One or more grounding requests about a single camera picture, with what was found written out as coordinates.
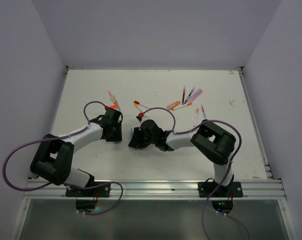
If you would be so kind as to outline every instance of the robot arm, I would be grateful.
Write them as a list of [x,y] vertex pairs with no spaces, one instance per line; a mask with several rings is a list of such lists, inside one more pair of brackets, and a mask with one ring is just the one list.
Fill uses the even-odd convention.
[[[172,131],[163,131],[153,120],[147,119],[134,129],[129,147],[145,148],[154,144],[164,152],[196,147],[213,162],[214,182],[220,183],[228,170],[229,157],[235,149],[235,142],[236,138],[231,133],[212,122],[202,125],[196,132],[174,134]],[[228,186],[233,178],[230,170],[222,186]]]
[[[91,187],[94,177],[80,169],[71,167],[73,154],[86,145],[104,139],[106,142],[118,142],[122,140],[121,112],[108,108],[104,115],[90,120],[90,124],[84,126],[85,131],[72,136],[80,131],[79,128],[67,135],[69,138],[42,142],[31,163],[32,173],[48,180],[55,185],[71,185],[77,187]],[[47,134],[43,139],[56,138]]]

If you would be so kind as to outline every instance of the white wall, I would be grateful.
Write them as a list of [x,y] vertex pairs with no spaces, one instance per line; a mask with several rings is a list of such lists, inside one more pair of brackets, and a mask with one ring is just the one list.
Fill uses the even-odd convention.
[[302,0],[283,0],[244,68],[266,155],[302,240]]
[[[1,168],[16,146],[50,129],[64,65],[30,0],[0,0],[0,240],[10,237],[22,193],[6,186]],[[9,179],[24,187],[36,147],[13,157]]]
[[244,66],[281,0],[32,0],[76,67]]

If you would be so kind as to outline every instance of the metal extrusion bar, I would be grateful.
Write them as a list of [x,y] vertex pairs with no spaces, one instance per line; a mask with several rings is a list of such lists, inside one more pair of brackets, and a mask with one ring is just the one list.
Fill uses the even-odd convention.
[[16,216],[13,231],[11,233],[10,240],[19,240],[20,239],[22,229],[23,229],[23,226],[24,226],[26,218],[27,218],[30,201],[31,200],[27,199],[27,198],[22,199],[19,212],[17,213],[17,216]]
[[[203,180],[117,180],[123,186],[124,200],[204,200],[199,197],[198,182]],[[240,181],[243,197],[236,200],[285,200],[285,191],[281,180],[242,180]],[[31,179],[27,188],[33,188],[46,183],[44,179]],[[105,200],[119,198],[121,189],[112,184],[110,196]],[[66,197],[66,187],[63,185],[49,185],[37,191],[25,192],[26,199],[63,199],[71,200],[75,197]],[[224,200],[226,198],[211,198],[212,200]]]
[[291,215],[289,213],[288,203],[286,200],[278,200],[281,215],[283,218],[283,222],[286,228],[286,232],[288,235],[289,240],[297,240],[297,232],[294,227],[293,220],[291,218]]
[[260,131],[259,131],[259,128],[258,128],[256,116],[255,116],[255,113],[254,113],[253,108],[252,108],[252,104],[251,104],[251,100],[250,100],[250,97],[249,97],[249,93],[248,93],[248,89],[247,89],[247,86],[246,86],[243,71],[241,69],[239,69],[238,74],[239,74],[240,81],[241,81],[241,84],[242,84],[242,88],[243,88],[244,96],[245,96],[245,99],[246,99],[247,107],[249,109],[249,113],[250,113],[251,120],[252,120],[252,123],[253,123],[253,128],[254,128],[254,131],[255,131],[256,140],[258,142],[260,152],[263,156],[263,161],[265,163],[268,163],[266,151],[265,151],[265,148],[263,146],[263,142],[262,142],[261,134],[260,134]]

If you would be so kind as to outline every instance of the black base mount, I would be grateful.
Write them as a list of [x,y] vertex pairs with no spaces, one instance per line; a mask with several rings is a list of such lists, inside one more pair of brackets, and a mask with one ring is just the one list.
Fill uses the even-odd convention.
[[[215,181],[201,181],[197,183],[200,198],[207,198],[218,186]],[[228,186],[221,186],[212,196],[213,198],[242,198],[242,186],[239,181],[232,181]]]
[[[94,181],[91,186],[97,186],[107,183],[105,181]],[[110,195],[111,184],[107,184],[98,188],[83,190],[78,188],[66,189],[65,196],[68,198],[108,198]]]

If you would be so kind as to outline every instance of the white table surface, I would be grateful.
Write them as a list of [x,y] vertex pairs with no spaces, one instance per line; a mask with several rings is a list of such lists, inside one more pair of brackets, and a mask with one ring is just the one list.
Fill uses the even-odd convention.
[[[154,146],[129,148],[130,129],[138,127],[139,113],[133,101],[148,107],[166,107],[182,100],[191,88],[203,90],[193,105],[177,110],[176,130],[193,126],[196,108],[202,121],[203,104],[209,119],[234,125],[243,138],[242,148],[232,170],[237,180],[267,179],[249,108],[237,71],[227,70],[70,70],[55,117],[52,134],[69,133],[86,124],[83,107],[90,101],[111,104],[108,90],[117,98],[124,119],[122,142],[100,140],[76,152],[72,166],[96,179],[110,180],[205,180],[214,176],[213,164],[195,147],[162,152]],[[99,104],[87,108],[90,119],[104,114]],[[172,128],[172,117],[165,111],[147,113],[163,130]]]

